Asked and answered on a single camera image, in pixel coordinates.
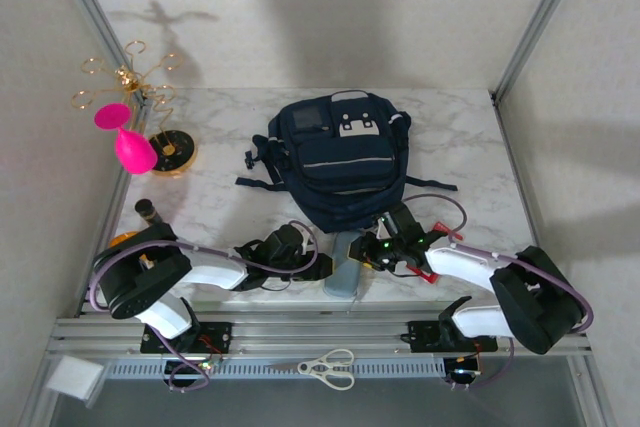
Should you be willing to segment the grey-blue pencil case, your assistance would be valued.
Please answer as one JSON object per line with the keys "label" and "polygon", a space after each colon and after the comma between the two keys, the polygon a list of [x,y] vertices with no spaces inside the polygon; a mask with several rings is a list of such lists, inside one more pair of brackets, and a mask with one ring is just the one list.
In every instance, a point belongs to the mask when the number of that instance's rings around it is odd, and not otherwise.
{"label": "grey-blue pencil case", "polygon": [[333,243],[331,258],[333,273],[324,279],[323,291],[338,299],[352,299],[356,296],[360,282],[361,264],[349,257],[351,243],[360,237],[357,231],[340,232]]}

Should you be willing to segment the red retail package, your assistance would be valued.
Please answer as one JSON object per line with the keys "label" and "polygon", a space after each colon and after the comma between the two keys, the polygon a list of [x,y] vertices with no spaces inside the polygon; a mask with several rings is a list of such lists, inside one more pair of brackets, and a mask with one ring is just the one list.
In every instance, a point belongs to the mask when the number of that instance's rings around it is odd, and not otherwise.
{"label": "red retail package", "polygon": [[[441,221],[435,222],[432,227],[432,230],[437,231],[439,233],[443,233],[445,236],[448,236],[449,234],[451,234],[456,241],[462,241],[464,239],[464,236],[462,234],[458,232],[454,232],[445,223]],[[439,278],[439,275],[437,273],[430,272],[423,267],[416,267],[415,265],[410,263],[406,265],[406,268],[412,274],[415,274],[416,276],[422,278],[423,280],[425,280],[430,284],[435,284]]]}

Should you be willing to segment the navy blue backpack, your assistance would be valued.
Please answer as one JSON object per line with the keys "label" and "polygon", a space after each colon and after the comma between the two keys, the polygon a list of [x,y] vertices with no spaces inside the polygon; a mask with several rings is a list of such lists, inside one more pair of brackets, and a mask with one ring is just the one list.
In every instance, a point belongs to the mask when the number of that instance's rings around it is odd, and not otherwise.
{"label": "navy blue backpack", "polygon": [[368,229],[408,185],[458,189],[408,175],[410,127],[408,113],[362,90],[298,101],[282,108],[245,154],[247,168],[264,164],[268,181],[239,177],[236,183],[289,193],[324,233]]}

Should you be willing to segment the black control board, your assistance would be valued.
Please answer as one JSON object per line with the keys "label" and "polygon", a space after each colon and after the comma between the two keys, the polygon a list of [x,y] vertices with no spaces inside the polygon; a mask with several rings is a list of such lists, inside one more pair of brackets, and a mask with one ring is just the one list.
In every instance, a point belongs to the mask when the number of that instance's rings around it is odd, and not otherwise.
{"label": "black control board", "polygon": [[482,375],[477,354],[444,359],[445,377],[451,384],[470,385]]}

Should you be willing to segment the small black cylinder bottle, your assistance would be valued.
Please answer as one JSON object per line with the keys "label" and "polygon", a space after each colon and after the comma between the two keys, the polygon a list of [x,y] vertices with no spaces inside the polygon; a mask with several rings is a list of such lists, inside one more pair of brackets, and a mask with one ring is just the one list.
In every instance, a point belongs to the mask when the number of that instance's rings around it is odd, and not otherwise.
{"label": "small black cylinder bottle", "polygon": [[138,200],[134,205],[134,210],[148,226],[162,224],[164,222],[150,199],[143,198]]}

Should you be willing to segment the orange round lid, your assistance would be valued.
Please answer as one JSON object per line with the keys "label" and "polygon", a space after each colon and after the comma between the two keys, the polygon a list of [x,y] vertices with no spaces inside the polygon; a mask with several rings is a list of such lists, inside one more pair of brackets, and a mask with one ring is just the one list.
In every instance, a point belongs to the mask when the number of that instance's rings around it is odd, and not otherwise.
{"label": "orange round lid", "polygon": [[[109,242],[108,247],[109,247],[109,248],[115,247],[115,246],[117,246],[117,245],[119,245],[119,244],[123,243],[124,241],[126,241],[126,240],[128,240],[128,239],[130,239],[130,238],[134,237],[134,236],[135,236],[135,235],[137,235],[137,234],[138,234],[138,231],[129,231],[129,232],[124,232],[124,233],[118,234],[116,237],[114,237],[114,238]],[[145,254],[140,254],[140,255],[138,256],[138,260],[139,260],[140,264],[141,264],[143,267],[148,268],[148,267],[150,266],[149,259],[146,257],[146,255],[145,255]]]}

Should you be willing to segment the pink plastic goblet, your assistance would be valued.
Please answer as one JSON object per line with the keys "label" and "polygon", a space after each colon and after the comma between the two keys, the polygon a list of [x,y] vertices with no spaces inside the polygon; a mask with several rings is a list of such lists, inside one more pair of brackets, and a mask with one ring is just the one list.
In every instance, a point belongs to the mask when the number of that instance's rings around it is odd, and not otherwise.
{"label": "pink plastic goblet", "polygon": [[101,130],[116,132],[116,157],[128,173],[141,175],[155,167],[158,156],[142,134],[125,128],[130,119],[131,110],[127,105],[111,103],[96,112],[94,124]]}

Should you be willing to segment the white paper pad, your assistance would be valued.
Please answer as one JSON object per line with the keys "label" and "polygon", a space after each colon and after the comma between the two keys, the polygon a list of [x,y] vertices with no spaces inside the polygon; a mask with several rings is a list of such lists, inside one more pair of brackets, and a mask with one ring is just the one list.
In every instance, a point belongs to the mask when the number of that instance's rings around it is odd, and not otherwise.
{"label": "white paper pad", "polygon": [[46,388],[91,407],[105,381],[106,367],[86,359],[63,355],[46,382]]}

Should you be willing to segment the aluminium rail frame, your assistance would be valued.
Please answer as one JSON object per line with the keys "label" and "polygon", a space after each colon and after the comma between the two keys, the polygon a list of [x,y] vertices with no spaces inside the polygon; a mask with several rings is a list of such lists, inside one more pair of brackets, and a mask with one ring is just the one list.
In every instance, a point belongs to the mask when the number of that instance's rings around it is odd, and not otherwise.
{"label": "aluminium rail frame", "polygon": [[[435,320],[449,303],[320,302],[215,305],[200,303],[202,322],[230,322],[228,356],[295,359],[334,348],[348,348],[358,358],[407,357],[400,336],[414,320]],[[87,312],[55,322],[46,352],[85,358],[139,357],[144,327],[135,319],[114,320]]]}

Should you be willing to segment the white handled scissors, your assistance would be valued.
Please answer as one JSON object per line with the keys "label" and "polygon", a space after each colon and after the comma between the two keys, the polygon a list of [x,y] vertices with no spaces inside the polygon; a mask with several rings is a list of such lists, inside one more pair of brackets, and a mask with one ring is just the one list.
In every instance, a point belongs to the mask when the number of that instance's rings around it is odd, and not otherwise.
{"label": "white handled scissors", "polygon": [[351,367],[355,361],[354,353],[349,349],[333,349],[318,358],[300,362],[270,364],[267,368],[273,372],[287,372],[316,379],[336,391],[350,390],[355,384]]}

